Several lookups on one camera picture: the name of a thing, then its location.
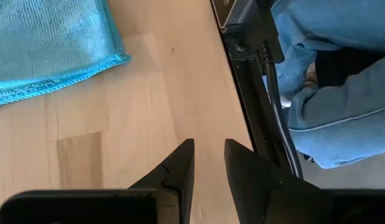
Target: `black cord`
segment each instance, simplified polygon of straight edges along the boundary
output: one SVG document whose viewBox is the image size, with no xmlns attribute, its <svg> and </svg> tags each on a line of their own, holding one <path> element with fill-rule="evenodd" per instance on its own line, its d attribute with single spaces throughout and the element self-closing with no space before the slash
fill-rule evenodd
<svg viewBox="0 0 385 224">
<path fill-rule="evenodd" d="M 275 119 L 282 137 L 284 147 L 287 151 L 287 158 L 291 166 L 292 174 L 295 177 L 303 178 L 302 168 L 300 166 L 297 149 L 292 141 L 290 131 L 285 123 L 282 112 L 280 93 L 278 92 L 277 73 L 275 71 L 272 54 L 266 42 L 262 44 L 263 66 L 267 76 L 267 88 L 269 89 L 270 102 L 275 113 Z"/>
</svg>

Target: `blue microfiber cloth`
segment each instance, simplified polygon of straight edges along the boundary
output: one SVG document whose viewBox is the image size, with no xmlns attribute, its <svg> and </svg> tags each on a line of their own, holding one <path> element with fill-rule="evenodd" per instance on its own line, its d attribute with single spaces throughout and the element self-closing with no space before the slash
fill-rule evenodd
<svg viewBox="0 0 385 224">
<path fill-rule="evenodd" d="M 129 59 L 106 0 L 0 1 L 0 105 Z"/>
</svg>

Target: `butcher block countertop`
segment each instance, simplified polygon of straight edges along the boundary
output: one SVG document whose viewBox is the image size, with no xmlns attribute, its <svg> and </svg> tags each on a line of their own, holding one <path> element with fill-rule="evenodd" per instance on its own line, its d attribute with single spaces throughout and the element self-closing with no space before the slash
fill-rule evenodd
<svg viewBox="0 0 385 224">
<path fill-rule="evenodd" d="M 209 0 L 109 0 L 133 59 L 0 106 L 0 205 L 32 189 L 125 189 L 195 139 L 191 223 L 238 223 L 224 140 L 252 148 Z"/>
</svg>

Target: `floor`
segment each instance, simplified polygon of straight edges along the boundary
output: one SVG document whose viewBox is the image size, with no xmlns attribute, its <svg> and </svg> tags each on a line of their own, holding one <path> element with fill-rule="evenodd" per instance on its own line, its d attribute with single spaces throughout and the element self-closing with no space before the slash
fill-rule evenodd
<svg viewBox="0 0 385 224">
<path fill-rule="evenodd" d="M 336 169 L 301 159 L 305 180 L 324 189 L 385 189 L 385 154 Z"/>
</svg>

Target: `black cable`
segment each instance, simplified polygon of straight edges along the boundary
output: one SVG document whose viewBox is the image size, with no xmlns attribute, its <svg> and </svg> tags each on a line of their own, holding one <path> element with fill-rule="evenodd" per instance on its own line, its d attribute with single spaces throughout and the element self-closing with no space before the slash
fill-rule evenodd
<svg viewBox="0 0 385 224">
<path fill-rule="evenodd" d="M 302 168 L 300 166 L 297 149 L 292 141 L 290 131 L 285 123 L 282 112 L 280 93 L 278 92 L 277 73 L 272 54 L 266 42 L 262 44 L 263 66 L 267 76 L 267 88 L 269 89 L 270 102 L 275 113 L 275 119 L 278 129 L 282 137 L 284 147 L 287 151 L 287 158 L 291 166 L 292 174 L 296 177 L 303 178 Z"/>
</svg>

